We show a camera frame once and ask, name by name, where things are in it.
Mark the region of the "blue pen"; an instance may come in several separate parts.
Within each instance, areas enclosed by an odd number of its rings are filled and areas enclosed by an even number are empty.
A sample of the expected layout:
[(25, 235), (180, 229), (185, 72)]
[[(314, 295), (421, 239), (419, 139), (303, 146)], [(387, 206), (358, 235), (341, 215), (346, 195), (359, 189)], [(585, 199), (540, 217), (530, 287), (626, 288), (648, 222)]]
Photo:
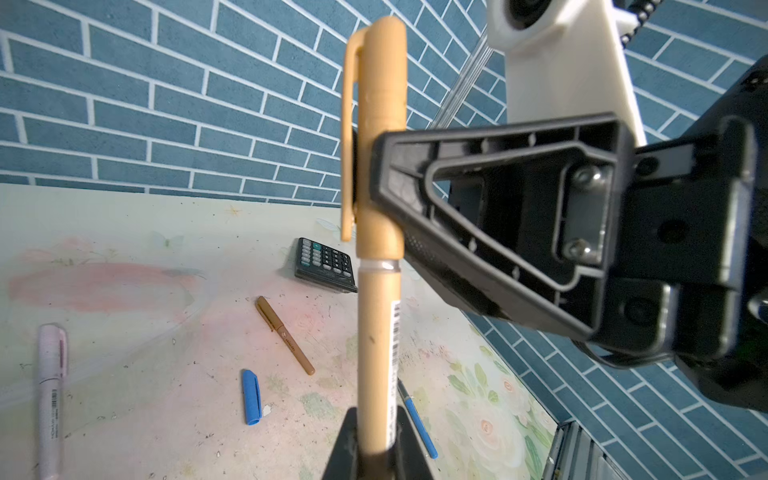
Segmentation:
[(401, 379), (398, 380), (398, 391), (400, 393), (400, 396), (404, 402), (405, 408), (408, 411), (408, 414), (411, 418), (411, 421), (418, 433), (419, 438), (421, 439), (429, 457), (433, 460), (436, 460), (439, 457), (438, 451), (436, 449), (436, 446), (434, 442), (431, 439), (431, 436), (429, 435), (418, 411), (415, 406), (415, 403), (411, 397), (411, 395), (408, 393), (404, 383)]

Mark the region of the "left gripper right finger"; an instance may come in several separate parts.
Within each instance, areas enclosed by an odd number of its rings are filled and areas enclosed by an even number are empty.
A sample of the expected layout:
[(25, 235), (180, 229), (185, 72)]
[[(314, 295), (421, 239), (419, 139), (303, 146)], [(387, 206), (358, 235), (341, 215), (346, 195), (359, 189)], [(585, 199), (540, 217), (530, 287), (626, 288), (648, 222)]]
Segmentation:
[(396, 441), (393, 450), (396, 480), (432, 480), (427, 457), (406, 409), (397, 407)]

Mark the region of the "brown pen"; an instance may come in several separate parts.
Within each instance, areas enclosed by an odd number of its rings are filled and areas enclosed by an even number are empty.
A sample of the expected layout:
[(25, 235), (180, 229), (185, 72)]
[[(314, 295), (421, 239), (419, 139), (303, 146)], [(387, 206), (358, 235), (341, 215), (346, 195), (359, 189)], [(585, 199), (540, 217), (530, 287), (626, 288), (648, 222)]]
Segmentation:
[(277, 315), (273, 307), (270, 305), (270, 303), (267, 301), (267, 299), (263, 296), (260, 296), (256, 299), (255, 302), (256, 309), (262, 316), (262, 318), (266, 321), (271, 331), (275, 331), (280, 339), (283, 341), (285, 346), (289, 349), (289, 351), (292, 353), (294, 358), (298, 361), (302, 369), (305, 371), (305, 373), (309, 376), (312, 376), (315, 374), (315, 368), (313, 364), (310, 362), (304, 351), (300, 348), (296, 340), (293, 338), (293, 336), (288, 331), (287, 327), (285, 326), (282, 319)]

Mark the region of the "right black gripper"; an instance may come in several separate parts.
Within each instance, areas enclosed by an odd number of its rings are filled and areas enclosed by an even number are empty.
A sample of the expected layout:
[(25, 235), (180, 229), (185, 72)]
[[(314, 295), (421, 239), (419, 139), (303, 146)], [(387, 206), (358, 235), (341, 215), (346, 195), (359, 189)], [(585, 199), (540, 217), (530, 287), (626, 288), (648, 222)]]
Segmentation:
[(767, 407), (767, 62), (680, 136), (609, 113), (389, 132), (373, 202), (448, 304), (571, 339), (616, 369), (674, 362), (708, 399)]

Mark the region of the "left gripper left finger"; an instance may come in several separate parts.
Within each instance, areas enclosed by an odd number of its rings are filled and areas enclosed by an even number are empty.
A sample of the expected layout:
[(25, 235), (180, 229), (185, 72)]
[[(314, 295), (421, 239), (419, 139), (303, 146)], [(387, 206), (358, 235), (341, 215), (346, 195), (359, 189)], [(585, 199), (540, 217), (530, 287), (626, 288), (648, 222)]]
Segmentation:
[(359, 476), (357, 408), (349, 408), (342, 422), (323, 480), (356, 480)]

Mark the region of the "blue pen cap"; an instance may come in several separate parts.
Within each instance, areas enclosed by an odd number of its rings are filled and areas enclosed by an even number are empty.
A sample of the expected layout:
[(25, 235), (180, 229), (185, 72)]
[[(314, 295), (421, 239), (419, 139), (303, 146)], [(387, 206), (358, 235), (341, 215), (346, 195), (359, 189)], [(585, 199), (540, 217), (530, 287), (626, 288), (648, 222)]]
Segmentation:
[(251, 370), (241, 372), (244, 419), (248, 426), (258, 424), (263, 417), (261, 391), (258, 376)]

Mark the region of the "pink pen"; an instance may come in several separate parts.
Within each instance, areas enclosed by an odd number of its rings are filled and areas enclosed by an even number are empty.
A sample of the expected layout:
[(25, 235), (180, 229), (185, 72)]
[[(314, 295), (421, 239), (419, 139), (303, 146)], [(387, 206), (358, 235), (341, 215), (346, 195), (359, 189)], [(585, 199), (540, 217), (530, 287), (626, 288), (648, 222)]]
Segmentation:
[(38, 478), (58, 479), (61, 472), (62, 389), (68, 365), (66, 332), (42, 325), (38, 335)]

